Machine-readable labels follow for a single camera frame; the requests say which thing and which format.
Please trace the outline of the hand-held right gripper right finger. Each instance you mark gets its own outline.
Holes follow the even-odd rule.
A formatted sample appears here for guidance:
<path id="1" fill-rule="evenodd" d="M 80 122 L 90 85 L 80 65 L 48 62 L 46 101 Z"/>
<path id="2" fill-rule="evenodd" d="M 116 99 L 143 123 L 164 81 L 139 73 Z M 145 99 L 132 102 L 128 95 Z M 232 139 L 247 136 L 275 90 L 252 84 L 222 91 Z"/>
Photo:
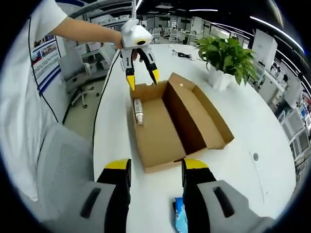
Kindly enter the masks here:
<path id="1" fill-rule="evenodd" d="M 248 199 L 217 180 L 200 160 L 181 160 L 183 203 L 190 233 L 269 233 L 273 219 L 260 217 Z"/>

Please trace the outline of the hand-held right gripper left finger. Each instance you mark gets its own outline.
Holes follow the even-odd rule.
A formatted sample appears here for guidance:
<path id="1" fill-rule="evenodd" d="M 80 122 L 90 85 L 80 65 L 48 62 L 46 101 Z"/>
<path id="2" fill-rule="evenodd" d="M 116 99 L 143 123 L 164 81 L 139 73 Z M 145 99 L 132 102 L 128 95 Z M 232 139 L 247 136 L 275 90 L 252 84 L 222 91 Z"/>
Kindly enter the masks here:
<path id="1" fill-rule="evenodd" d="M 98 180 L 86 181 L 66 196 L 50 233 L 124 233 L 131 201 L 131 159 L 107 164 Z"/>

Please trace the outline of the person's left hand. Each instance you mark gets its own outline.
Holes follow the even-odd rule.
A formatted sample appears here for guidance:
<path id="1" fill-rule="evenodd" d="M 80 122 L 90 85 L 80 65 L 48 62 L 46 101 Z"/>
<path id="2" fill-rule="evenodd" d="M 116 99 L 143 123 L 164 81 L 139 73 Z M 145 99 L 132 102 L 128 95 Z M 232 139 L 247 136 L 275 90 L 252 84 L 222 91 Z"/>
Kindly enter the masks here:
<path id="1" fill-rule="evenodd" d="M 116 46 L 116 48 L 118 48 L 120 50 L 123 49 L 123 44 L 122 44 L 122 39 L 121 39 L 120 34 L 113 40 L 113 43 Z M 138 58 L 138 53 L 136 50 L 134 50 L 134 54 L 133 54 L 132 58 L 134 61 Z"/>

